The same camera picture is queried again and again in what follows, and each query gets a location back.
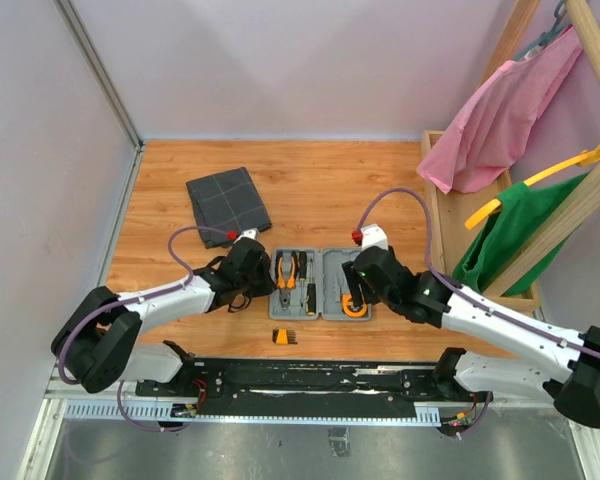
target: green shirt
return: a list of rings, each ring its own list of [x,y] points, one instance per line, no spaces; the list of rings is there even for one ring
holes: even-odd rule
[[[483,292],[498,271],[522,247],[549,215],[569,196],[585,174],[546,188],[531,189],[523,182],[501,192],[497,198],[502,210],[487,219],[462,260],[453,270],[453,278]],[[556,256],[560,244],[520,278],[505,295],[526,291]]]

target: white wall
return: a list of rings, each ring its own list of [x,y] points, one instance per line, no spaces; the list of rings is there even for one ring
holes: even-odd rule
[[[93,286],[132,149],[50,0],[0,0],[0,480]]]
[[[418,139],[475,89],[513,3],[75,0],[148,138]]]
[[[591,2],[600,23],[600,1]],[[584,54],[532,131],[524,158],[513,167],[523,180],[600,142],[600,88]],[[573,167],[554,183],[581,173]],[[552,323],[586,330],[600,327],[600,208],[576,230],[539,282],[543,309]]]

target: tool case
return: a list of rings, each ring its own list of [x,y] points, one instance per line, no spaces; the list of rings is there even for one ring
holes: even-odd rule
[[[325,320],[363,322],[371,318],[371,305],[367,305],[367,311],[360,317],[350,317],[342,309],[342,293],[350,293],[349,287],[342,270],[342,264],[353,261],[358,255],[357,248],[330,247],[319,251],[312,247],[280,247],[271,255],[271,276],[276,280],[276,258],[282,253],[282,271],[284,279],[289,278],[291,271],[292,253],[307,253],[307,264],[313,263],[313,278],[316,284],[316,311],[308,315],[306,311],[307,290],[310,281],[307,266],[307,278],[304,282],[301,294],[300,277],[296,276],[296,286],[291,290],[289,305],[285,309],[280,302],[280,290],[276,289],[269,296],[269,317],[274,320],[316,320],[322,315]]]

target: wooden pole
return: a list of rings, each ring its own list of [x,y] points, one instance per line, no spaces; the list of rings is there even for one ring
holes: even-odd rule
[[[586,0],[566,0],[571,22],[600,83],[600,27]],[[487,295],[502,295],[600,206],[600,162],[526,241],[493,283]]]
[[[509,15],[507,25],[504,27],[504,30],[500,35],[500,40],[498,40],[496,48],[491,54],[489,64],[482,74],[480,85],[486,82],[500,65],[507,60],[511,60],[511,58],[513,58],[513,56],[516,54],[516,50],[520,45],[520,41],[527,31],[529,23],[531,23],[531,19],[536,13],[538,5],[540,5],[540,0],[516,1],[516,4]]]

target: pink shirt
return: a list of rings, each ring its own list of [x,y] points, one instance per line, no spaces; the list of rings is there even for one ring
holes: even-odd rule
[[[462,107],[418,174],[444,193],[475,192],[491,184],[522,156],[531,127],[581,51],[570,27],[529,60],[506,61]]]

